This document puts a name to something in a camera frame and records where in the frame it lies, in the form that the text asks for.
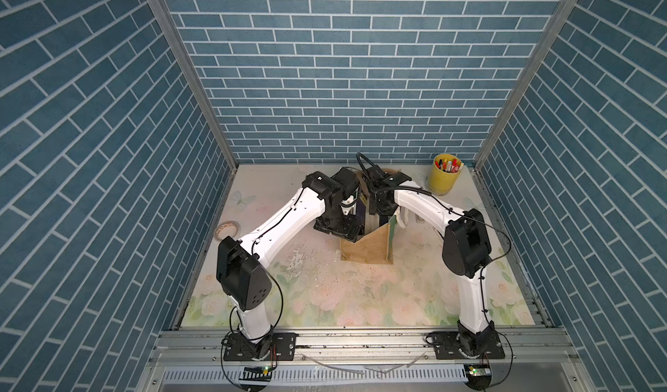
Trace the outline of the navy blue book yellow label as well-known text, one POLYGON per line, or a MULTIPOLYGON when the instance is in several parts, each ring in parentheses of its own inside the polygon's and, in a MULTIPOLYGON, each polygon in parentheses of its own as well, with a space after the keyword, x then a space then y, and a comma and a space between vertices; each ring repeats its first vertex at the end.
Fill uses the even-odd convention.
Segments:
POLYGON ((368 197, 363 193, 359 193, 356 198, 354 206, 355 221, 360 225, 361 235, 366 234, 367 223, 369 218, 368 197))

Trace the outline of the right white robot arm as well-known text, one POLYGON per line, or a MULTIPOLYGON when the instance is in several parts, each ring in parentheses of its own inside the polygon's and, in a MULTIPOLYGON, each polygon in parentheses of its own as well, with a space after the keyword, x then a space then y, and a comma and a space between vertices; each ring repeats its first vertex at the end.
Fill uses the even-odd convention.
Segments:
POLYGON ((486 268, 494 262, 489 226, 476 209, 463 211, 438 199, 402 172, 385 172, 366 155, 356 160, 370 195, 373 214, 411 211, 430 223, 442 238, 441 256, 457 277, 460 315, 457 322, 460 353, 469 358, 503 358, 500 333, 490 317, 486 268))

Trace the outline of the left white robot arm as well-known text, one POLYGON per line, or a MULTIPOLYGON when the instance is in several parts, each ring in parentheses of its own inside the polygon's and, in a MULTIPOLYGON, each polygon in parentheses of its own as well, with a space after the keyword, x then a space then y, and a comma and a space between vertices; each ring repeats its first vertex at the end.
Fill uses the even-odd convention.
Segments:
POLYGON ((271 218, 238 240, 225 237, 218 246, 215 277, 232 300, 241 329, 231 330, 235 344, 262 359, 272 352, 276 322, 269 322, 263 302, 279 284, 269 273, 277 253, 304 227, 350 242, 361 235, 364 221, 354 209, 359 179, 342 168, 333 176, 316 171, 271 218))

